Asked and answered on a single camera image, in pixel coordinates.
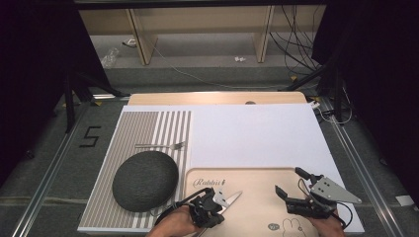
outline silver fork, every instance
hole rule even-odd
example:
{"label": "silver fork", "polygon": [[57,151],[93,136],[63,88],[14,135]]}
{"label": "silver fork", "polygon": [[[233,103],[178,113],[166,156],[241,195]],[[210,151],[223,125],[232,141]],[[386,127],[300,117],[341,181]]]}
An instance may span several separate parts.
{"label": "silver fork", "polygon": [[179,150],[185,146],[185,141],[171,144],[171,145],[159,145],[159,144],[135,144],[135,148],[153,148],[153,147],[166,147],[172,150]]}

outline black smart speaker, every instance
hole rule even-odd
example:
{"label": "black smart speaker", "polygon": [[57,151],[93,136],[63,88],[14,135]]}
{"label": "black smart speaker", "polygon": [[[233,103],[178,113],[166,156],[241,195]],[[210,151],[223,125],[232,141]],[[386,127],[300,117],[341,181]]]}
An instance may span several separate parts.
{"label": "black smart speaker", "polygon": [[167,201],[176,190],[179,169],[160,151],[143,151],[129,157],[115,173],[112,192],[126,210],[144,212]]}

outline wooden tray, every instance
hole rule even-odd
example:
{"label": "wooden tray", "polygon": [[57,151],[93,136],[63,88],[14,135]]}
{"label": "wooden tray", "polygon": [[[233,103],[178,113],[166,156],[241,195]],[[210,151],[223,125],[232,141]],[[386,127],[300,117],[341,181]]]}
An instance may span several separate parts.
{"label": "wooden tray", "polygon": [[290,198],[304,198],[300,176],[293,168],[191,169],[185,179],[187,197],[205,187],[222,186],[226,198],[243,194],[223,214],[225,220],[203,236],[318,236],[304,217],[288,214],[285,202],[275,193],[281,187]]}

